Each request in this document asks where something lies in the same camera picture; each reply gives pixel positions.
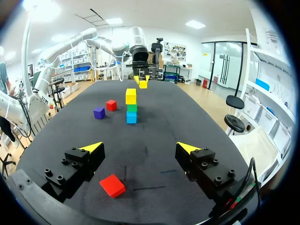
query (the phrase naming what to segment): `robotic arm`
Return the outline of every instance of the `robotic arm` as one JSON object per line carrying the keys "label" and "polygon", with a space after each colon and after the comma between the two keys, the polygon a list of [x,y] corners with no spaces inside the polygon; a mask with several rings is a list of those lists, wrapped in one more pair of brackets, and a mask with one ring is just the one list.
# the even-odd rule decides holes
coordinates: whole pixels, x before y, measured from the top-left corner
{"label": "robotic arm", "polygon": [[[133,39],[130,41],[131,47],[129,47],[127,42],[114,44],[107,38],[97,37],[97,30],[90,28],[46,50],[43,53],[46,67],[43,68],[35,86],[32,88],[33,93],[30,96],[26,96],[22,104],[22,102],[0,92],[0,116],[16,124],[22,130],[35,130],[33,132],[35,136],[35,133],[38,133],[43,127],[42,124],[45,124],[47,121],[45,113],[54,105],[53,100],[47,95],[47,90],[52,75],[60,63],[58,56],[86,40],[88,45],[102,49],[119,62],[126,62],[131,55],[134,61],[133,64],[136,64],[138,61],[142,61],[142,63],[147,62],[148,52],[144,44],[142,29],[133,27],[131,31],[133,31]],[[23,79],[24,89],[31,89],[31,87],[26,86],[27,83],[30,83],[28,76],[24,75]]]}

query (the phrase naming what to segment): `blue box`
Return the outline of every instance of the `blue box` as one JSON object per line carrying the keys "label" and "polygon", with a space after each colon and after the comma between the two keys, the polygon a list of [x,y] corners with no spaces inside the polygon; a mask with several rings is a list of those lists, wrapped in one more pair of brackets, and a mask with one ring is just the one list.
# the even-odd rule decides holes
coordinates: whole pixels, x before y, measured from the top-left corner
{"label": "blue box", "polygon": [[94,116],[96,119],[102,120],[105,117],[104,107],[97,107],[96,109],[94,109]]}
{"label": "blue box", "polygon": [[127,124],[137,123],[137,112],[126,112],[126,122]]}
{"label": "blue box", "polygon": [[270,89],[270,86],[267,83],[261,81],[260,79],[256,79],[255,83],[258,86],[261,86],[262,88],[266,89],[267,91],[269,91],[269,89]]}

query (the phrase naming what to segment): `black table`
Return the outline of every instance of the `black table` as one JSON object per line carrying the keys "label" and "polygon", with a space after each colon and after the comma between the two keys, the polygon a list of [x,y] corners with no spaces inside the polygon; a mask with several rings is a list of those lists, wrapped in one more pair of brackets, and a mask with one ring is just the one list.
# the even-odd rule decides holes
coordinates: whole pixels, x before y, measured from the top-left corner
{"label": "black table", "polygon": [[[133,125],[126,124],[127,88],[137,88],[138,123]],[[95,119],[93,109],[106,107],[110,99],[117,101],[118,110],[106,110],[105,119]],[[38,133],[17,169],[32,167],[43,176],[48,163],[63,158],[64,151],[99,141],[105,144],[105,160],[92,180],[64,203],[113,221],[174,225],[208,218],[215,204],[188,181],[174,157],[176,142],[211,148],[220,163],[236,171],[236,179],[248,169],[226,133],[192,98],[174,83],[156,81],[149,81],[148,89],[139,89],[135,81],[91,85]],[[111,174],[127,188],[116,199],[99,184]]]}

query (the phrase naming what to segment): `screw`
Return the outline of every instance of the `screw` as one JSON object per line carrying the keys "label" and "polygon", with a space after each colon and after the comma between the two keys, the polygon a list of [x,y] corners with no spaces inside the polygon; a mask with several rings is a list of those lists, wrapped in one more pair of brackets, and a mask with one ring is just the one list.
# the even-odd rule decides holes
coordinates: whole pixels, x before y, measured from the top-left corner
{"label": "screw", "polygon": [[45,169],[45,173],[48,177],[52,177],[53,173],[51,172],[50,169]]}
{"label": "screw", "polygon": [[76,169],[76,168],[78,168],[78,166],[79,166],[79,165],[78,165],[78,163],[76,163],[76,162],[73,162],[73,163],[72,163],[72,166],[73,166],[73,168],[75,168],[75,169]]}
{"label": "screw", "polygon": [[213,162],[214,162],[214,165],[218,165],[218,163],[219,163],[217,159],[214,159]]}
{"label": "screw", "polygon": [[205,170],[205,169],[207,168],[207,166],[208,166],[208,164],[207,164],[207,163],[205,163],[205,162],[204,162],[204,163],[201,163],[201,168],[202,168],[202,169],[204,169],[204,170]]}
{"label": "screw", "polygon": [[23,190],[24,189],[24,186],[22,184],[19,184],[19,190]]}
{"label": "screw", "polygon": [[214,183],[215,184],[221,184],[221,182],[222,182],[222,177],[220,177],[220,176],[217,176],[217,177],[215,177],[215,180],[214,180]]}
{"label": "screw", "polygon": [[62,184],[62,183],[65,182],[65,178],[64,178],[62,175],[59,175],[59,176],[57,177],[57,181],[58,181],[60,184]]}
{"label": "screw", "polygon": [[234,175],[235,175],[234,170],[229,170],[229,171],[228,171],[228,176],[229,176],[229,177],[234,177]]}
{"label": "screw", "polygon": [[63,159],[61,160],[61,162],[62,162],[64,165],[68,164],[68,160],[65,159],[65,158],[63,158]]}

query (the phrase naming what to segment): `ceiling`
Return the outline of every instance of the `ceiling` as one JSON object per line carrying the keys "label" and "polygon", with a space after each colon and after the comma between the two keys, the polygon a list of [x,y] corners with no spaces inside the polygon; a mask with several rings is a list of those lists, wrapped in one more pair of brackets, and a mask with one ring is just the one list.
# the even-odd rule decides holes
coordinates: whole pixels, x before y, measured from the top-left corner
{"label": "ceiling", "polygon": [[[57,34],[75,35],[80,31],[95,27],[80,18],[94,15],[90,8],[103,19],[120,17],[123,26],[155,27],[174,30],[198,37],[210,37],[227,34],[245,34],[245,28],[255,35],[255,26],[247,0],[53,0],[61,7],[59,16],[48,23],[33,22],[29,58],[34,55],[34,49],[48,48],[55,43],[51,37]],[[11,16],[9,27],[2,31],[1,45],[5,53],[16,51],[16,57],[11,63],[21,60],[23,32],[27,12],[22,6]],[[196,20],[206,27],[196,30],[185,25],[190,20]],[[108,28],[108,25],[97,29]]]}

